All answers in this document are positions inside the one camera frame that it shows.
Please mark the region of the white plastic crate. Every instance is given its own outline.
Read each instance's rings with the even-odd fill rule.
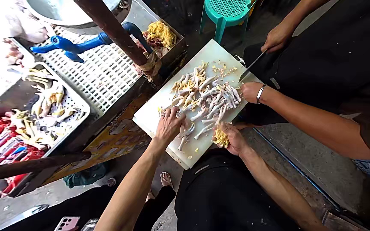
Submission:
[[[80,35],[54,28],[57,35],[75,44],[93,39],[96,35]],[[47,40],[39,46],[47,45]],[[58,75],[68,80],[97,111],[103,115],[139,79],[133,61],[115,43],[102,45],[79,55],[85,63],[73,62],[64,51],[56,49],[36,54]]]

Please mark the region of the green plastic stool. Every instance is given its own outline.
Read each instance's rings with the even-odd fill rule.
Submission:
[[[205,0],[199,34],[202,34],[206,18],[209,17],[216,24],[215,41],[217,43],[221,43],[225,27],[235,26],[241,22],[243,22],[242,40],[244,40],[249,11],[255,2],[256,0],[253,3],[251,0]]]

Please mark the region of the white cutting board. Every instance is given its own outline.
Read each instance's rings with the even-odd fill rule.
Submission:
[[[239,77],[241,74],[246,70],[246,68],[241,65],[231,54],[229,54],[225,49],[223,49],[215,40],[211,39],[208,44],[206,44],[202,50],[198,52],[178,73],[172,77],[170,81],[168,81],[152,98],[146,102],[135,114],[134,114],[134,122],[142,128],[149,136],[154,137],[155,131],[157,129],[157,125],[159,122],[159,113],[157,108],[164,107],[169,105],[172,101],[173,93],[171,92],[171,88],[175,81],[178,81],[182,75],[186,75],[187,73],[192,73],[194,68],[201,65],[202,60],[204,62],[209,62],[209,65],[206,70],[207,78],[214,76],[215,73],[212,71],[212,66],[215,65],[216,67],[222,68],[223,64],[226,65],[227,70],[233,67],[237,67],[238,69],[235,72],[231,72],[228,76],[224,78],[224,81],[218,81],[218,83],[224,83],[225,81],[229,81],[229,85],[233,87],[240,86],[238,83]],[[253,74],[250,74],[246,79],[245,82],[248,81],[258,81],[260,80],[255,77]],[[238,113],[242,110],[242,108],[246,105],[246,101],[243,99],[242,102],[239,103],[239,106],[234,109],[229,109],[226,111],[223,121],[231,122]],[[195,116],[198,111],[201,109],[197,106],[195,112],[187,112],[187,120],[191,117]],[[190,141],[183,146],[182,151],[178,150],[178,146],[181,143],[181,140],[175,138],[167,148],[167,153],[174,158],[184,169],[192,168],[192,166],[198,161],[198,159],[203,155],[203,153],[208,150],[209,146],[212,144],[212,132],[205,136],[202,134],[198,140],[194,139],[194,136],[199,133],[206,125],[201,122],[201,120],[197,120],[195,123],[195,130],[190,135]]]

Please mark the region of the pink phone case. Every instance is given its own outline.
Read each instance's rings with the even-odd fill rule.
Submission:
[[[55,228],[55,231],[69,231],[75,228],[79,218],[80,217],[63,217]]]

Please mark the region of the knife blade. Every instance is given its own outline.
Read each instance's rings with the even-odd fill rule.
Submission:
[[[250,72],[249,69],[252,67],[252,65],[254,65],[254,63],[256,63],[256,61],[258,61],[259,58],[261,56],[263,56],[267,50],[268,49],[266,49],[264,52],[262,52],[262,54],[246,69],[246,71],[243,72],[242,75],[240,75],[238,83],[240,83],[243,80],[243,78]]]

